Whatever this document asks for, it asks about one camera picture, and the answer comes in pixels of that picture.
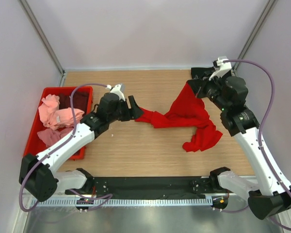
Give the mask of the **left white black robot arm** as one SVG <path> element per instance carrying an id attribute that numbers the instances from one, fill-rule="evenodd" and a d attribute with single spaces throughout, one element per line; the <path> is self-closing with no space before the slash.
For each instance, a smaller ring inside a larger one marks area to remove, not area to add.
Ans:
<path id="1" fill-rule="evenodd" d="M 107 131 L 111 123 L 135 120 L 142 115 L 143 111 L 133 96 L 122 100 L 117 94 L 105 94 L 96 110 L 83 117 L 64 138 L 37 155 L 23 157 L 19 176 L 21 186 L 39 202 L 46 201 L 55 193 L 90 193 L 94 178 L 89 172 L 83 168 L 66 172 L 58 172 L 58 169 L 82 147 Z"/>

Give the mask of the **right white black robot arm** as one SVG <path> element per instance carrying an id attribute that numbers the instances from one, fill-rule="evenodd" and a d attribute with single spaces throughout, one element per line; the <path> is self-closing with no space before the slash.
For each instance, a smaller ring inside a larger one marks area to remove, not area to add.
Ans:
<path id="1" fill-rule="evenodd" d="M 210 172 L 209 187 L 214 192 L 227 189 L 247 201 L 252 213 L 260 220 L 291 209 L 291 183 L 274 161 L 254 113 L 245 105 L 248 89 L 245 80 L 230 71 L 215 74 L 212 67 L 191 68 L 188 85 L 194 95 L 209 98 L 220 110 L 220 119 L 244 151 L 257 179 L 252 183 L 221 167 Z"/>

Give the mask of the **red t shirt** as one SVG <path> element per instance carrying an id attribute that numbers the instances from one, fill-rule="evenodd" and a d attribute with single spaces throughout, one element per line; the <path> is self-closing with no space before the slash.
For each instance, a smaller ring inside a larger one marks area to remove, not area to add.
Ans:
<path id="1" fill-rule="evenodd" d="M 143 115 L 135 121 L 149 123 L 156 129 L 196 127 L 191 140 L 182 145 L 186 152 L 208 150 L 214 147 L 223 135 L 211 121 L 203 100 L 195 96 L 188 83 L 184 85 L 167 113 L 146 109 L 142 111 Z"/>

